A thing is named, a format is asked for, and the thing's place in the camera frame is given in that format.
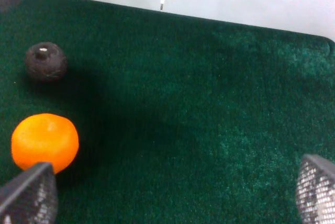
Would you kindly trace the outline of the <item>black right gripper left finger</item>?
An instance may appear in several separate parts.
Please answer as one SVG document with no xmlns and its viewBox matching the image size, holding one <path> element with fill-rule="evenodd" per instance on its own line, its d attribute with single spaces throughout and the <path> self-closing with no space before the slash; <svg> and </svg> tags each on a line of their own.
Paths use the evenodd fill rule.
<svg viewBox="0 0 335 224">
<path fill-rule="evenodd" d="M 1 187 L 1 223 L 56 223 L 57 214 L 51 163 L 39 162 Z"/>
</svg>

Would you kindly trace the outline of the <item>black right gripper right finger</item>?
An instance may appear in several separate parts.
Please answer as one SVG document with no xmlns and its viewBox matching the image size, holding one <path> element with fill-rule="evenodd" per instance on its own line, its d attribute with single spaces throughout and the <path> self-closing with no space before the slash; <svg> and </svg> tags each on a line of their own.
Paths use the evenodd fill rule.
<svg viewBox="0 0 335 224">
<path fill-rule="evenodd" d="M 300 163 L 295 202 L 302 223 L 334 223 L 334 163 L 305 154 Z"/>
</svg>

